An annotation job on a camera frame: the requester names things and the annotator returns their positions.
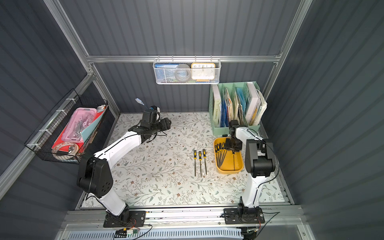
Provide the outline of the yellow plastic storage tray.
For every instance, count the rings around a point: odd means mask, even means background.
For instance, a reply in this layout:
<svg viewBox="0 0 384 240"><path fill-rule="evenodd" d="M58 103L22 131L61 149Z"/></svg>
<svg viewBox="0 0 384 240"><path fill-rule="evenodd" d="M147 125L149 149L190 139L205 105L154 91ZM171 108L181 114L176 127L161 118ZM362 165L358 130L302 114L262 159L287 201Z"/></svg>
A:
<svg viewBox="0 0 384 240"><path fill-rule="evenodd" d="M228 137L221 137L216 138L214 140L214 145L217 145L219 143L225 143L226 139L229 139ZM233 165L233 151L225 150L224 154L224 161L220 168L217 168L218 172L223 175L229 175L229 174L237 174L241 172L244 168L244 161L242 157L241 152L236 152L236 171L234 171L234 165Z"/></svg>

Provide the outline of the thin round needle file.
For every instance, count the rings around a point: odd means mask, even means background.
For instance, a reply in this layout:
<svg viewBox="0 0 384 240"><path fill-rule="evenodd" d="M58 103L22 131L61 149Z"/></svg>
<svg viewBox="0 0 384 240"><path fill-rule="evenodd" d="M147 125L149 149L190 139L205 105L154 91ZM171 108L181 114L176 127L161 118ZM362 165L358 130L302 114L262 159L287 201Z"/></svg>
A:
<svg viewBox="0 0 384 240"><path fill-rule="evenodd" d="M205 174L207 175L207 173L208 173L208 169L207 169L206 149L203 149L203 158L204 158L204 164L205 164Z"/></svg>

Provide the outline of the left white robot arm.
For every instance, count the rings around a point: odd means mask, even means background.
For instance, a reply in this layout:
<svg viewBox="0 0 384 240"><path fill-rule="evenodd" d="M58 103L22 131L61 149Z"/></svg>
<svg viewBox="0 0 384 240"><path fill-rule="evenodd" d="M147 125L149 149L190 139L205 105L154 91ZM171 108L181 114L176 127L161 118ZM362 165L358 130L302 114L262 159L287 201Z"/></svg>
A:
<svg viewBox="0 0 384 240"><path fill-rule="evenodd" d="M172 121L161 118L160 109L152 106L145 110L138 124L132 126L110 146L94 153L79 164L77 185L101 203L107 213L115 217L127 217L129 206L113 189L113 166L134 148L156 138L159 132L171 128Z"/></svg>

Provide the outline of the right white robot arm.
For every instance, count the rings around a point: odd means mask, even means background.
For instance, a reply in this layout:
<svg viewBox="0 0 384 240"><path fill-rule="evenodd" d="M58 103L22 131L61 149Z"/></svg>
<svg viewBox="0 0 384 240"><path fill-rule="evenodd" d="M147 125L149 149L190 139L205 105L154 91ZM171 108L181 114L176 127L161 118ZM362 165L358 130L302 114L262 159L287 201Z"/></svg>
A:
<svg viewBox="0 0 384 240"><path fill-rule="evenodd" d="M230 138L225 149L239 152L245 145L245 168L248 173L244 195L238 205L239 217L257 216L262 212L259 207L262 187L269 182L268 177L275 171L277 160L273 144L260 137L249 127L240 125L237 120L229 123Z"/></svg>

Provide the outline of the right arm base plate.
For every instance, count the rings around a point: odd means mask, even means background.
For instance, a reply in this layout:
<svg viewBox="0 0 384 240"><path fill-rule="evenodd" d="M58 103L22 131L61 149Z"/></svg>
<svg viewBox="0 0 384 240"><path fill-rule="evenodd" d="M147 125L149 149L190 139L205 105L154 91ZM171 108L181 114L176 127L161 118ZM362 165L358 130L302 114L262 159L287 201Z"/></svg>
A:
<svg viewBox="0 0 384 240"><path fill-rule="evenodd" d="M264 213L261 208L224 209L221 218L225 219L227 225L257 224L265 223Z"/></svg>

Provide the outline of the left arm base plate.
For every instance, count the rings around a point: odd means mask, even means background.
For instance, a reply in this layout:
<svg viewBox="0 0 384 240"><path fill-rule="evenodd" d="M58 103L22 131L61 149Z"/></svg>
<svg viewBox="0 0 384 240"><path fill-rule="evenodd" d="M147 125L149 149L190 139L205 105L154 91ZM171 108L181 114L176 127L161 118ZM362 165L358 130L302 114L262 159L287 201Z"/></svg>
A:
<svg viewBox="0 0 384 240"><path fill-rule="evenodd" d="M131 228L143 227L146 219L145 211L123 211L121 215L114 216L106 213L104 228Z"/></svg>

